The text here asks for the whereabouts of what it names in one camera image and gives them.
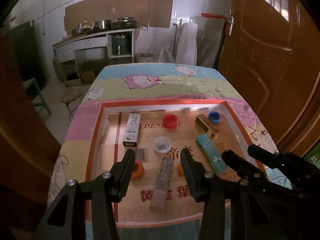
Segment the small plastic cup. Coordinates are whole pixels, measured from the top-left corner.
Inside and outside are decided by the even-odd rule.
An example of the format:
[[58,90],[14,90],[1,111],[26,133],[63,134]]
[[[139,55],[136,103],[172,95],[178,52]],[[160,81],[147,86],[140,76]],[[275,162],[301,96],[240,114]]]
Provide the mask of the small plastic cup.
[[162,121],[165,128],[174,128],[177,126],[178,117],[174,114],[165,114]]
[[167,154],[169,152],[170,148],[171,148],[171,142],[169,141],[168,138],[166,138],[164,136],[157,137],[153,141],[153,149],[159,155]]
[[216,111],[211,111],[208,114],[208,119],[214,124],[218,123],[220,121],[220,118],[220,114]]

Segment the plastic bag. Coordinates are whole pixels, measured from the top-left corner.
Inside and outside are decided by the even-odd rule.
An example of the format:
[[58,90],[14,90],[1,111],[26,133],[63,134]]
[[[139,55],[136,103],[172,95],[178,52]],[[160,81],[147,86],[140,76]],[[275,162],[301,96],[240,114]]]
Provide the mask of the plastic bag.
[[172,54],[169,52],[169,47],[163,47],[158,57],[159,63],[175,63]]
[[196,23],[184,23],[178,33],[176,63],[196,65],[197,63],[197,31]]
[[225,20],[195,16],[190,21],[198,24],[197,66],[212,68],[221,52]]

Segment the metal screw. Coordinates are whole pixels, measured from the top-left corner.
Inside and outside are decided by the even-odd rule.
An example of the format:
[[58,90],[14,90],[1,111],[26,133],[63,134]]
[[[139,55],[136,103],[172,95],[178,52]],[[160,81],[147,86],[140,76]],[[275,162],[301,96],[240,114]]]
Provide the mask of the metal screw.
[[240,180],[240,184],[241,184],[242,186],[247,186],[247,185],[249,184],[249,182],[248,182],[246,179],[241,179],[241,180]]
[[112,174],[110,172],[105,172],[105,173],[102,174],[102,177],[104,179],[109,179],[109,178],[111,178],[111,176],[112,176]]
[[204,173],[204,176],[207,178],[207,179],[211,179],[213,178],[214,174],[210,171],[207,171]]
[[67,182],[67,184],[69,185],[69,186],[73,186],[74,184],[76,184],[76,180],[75,179],[69,179],[68,180],[68,182]]

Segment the barcode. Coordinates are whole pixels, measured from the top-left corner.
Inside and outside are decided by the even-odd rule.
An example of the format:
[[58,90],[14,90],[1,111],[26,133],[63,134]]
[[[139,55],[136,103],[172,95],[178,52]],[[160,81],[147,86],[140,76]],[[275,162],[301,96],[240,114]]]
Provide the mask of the barcode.
[[134,149],[134,153],[136,155],[136,160],[141,161],[142,163],[147,163],[147,149]]

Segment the cooking pot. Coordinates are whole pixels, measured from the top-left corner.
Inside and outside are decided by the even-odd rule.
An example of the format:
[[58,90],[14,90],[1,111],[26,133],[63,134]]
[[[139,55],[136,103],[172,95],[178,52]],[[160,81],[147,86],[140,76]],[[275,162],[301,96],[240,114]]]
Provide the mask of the cooking pot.
[[82,28],[82,29],[73,29],[72,30],[72,36],[80,36],[82,34],[90,34],[92,33],[92,27]]
[[101,20],[94,22],[95,30],[98,32],[110,30],[110,23],[111,20]]

